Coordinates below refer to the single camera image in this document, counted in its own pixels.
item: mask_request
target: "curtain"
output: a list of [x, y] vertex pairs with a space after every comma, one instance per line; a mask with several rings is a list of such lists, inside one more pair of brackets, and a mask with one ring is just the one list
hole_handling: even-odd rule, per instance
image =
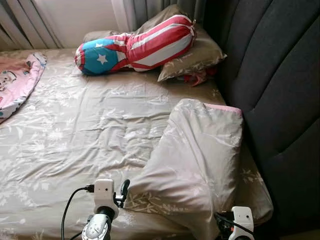
[[112, 0], [118, 28], [121, 32], [138, 29], [148, 19], [172, 4], [189, 14], [191, 19], [202, 24], [206, 0]]
[[33, 0], [0, 0], [0, 50], [60, 47]]

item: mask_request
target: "wall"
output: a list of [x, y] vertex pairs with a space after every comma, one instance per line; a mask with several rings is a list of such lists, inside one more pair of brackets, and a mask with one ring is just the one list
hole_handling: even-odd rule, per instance
[[78, 47], [86, 33], [118, 30], [111, 0], [33, 0], [63, 48]]

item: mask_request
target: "pink trim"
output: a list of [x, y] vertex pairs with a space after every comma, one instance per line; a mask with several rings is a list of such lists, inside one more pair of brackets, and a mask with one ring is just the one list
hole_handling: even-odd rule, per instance
[[220, 109], [224, 111], [229, 111], [229, 112], [234, 112], [237, 114], [242, 114], [241, 109], [232, 107], [232, 106], [224, 106], [224, 105], [214, 105], [214, 104], [209, 104], [209, 103], [204, 103], [204, 105], [208, 108], [213, 108], [213, 109]]

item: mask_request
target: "black cable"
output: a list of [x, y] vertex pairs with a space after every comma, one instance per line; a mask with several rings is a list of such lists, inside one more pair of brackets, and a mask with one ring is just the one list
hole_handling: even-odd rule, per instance
[[65, 240], [65, 218], [66, 218], [66, 214], [67, 214], [68, 207], [69, 207], [69, 205], [70, 205], [70, 203], [71, 203], [71, 200], [72, 200], [72, 198], [74, 197], [74, 195], [75, 195], [77, 192], [81, 191], [81, 190], [87, 190], [87, 187], [81, 187], [81, 188], [78, 188], [77, 190], [75, 190], [75, 191], [71, 194], [71, 196], [70, 196], [70, 198], [69, 198], [69, 201], [68, 201], [68, 203], [67, 203], [66, 206], [65, 206], [64, 213], [63, 213], [63, 216], [62, 216], [62, 222], [61, 222], [61, 240]]
[[225, 222], [227, 222], [227, 223], [230, 223], [230, 224], [232, 224], [232, 225], [234, 225], [234, 226], [237, 226], [238, 228], [242, 229], [243, 231], [245, 231], [245, 232], [251, 234], [252, 236], [254, 236], [254, 232], [253, 232], [253, 231], [250, 231], [249, 229], [245, 228], [244, 226], [241, 226], [241, 225], [238, 224], [238, 223], [235, 223], [235, 222], [233, 222], [233, 221], [230, 221], [230, 220], [226, 219], [224, 216], [222, 216], [222, 215], [221, 215], [220, 213], [218, 213], [218, 212], [215, 212], [214, 214], [215, 214], [215, 215], [218, 215], [219, 218], [222, 219], [223, 221], [225, 221]]
[[82, 234], [82, 231], [79, 232], [77, 235], [74, 235], [72, 238], [70, 238], [69, 240], [74, 240], [76, 239], [76, 237], [79, 237]]

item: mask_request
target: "headboard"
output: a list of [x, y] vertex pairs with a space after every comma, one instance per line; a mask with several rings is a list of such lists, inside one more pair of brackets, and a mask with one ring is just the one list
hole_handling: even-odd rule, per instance
[[208, 0], [204, 28], [228, 55], [217, 85], [243, 110], [245, 141], [280, 233], [319, 228], [319, 0]]

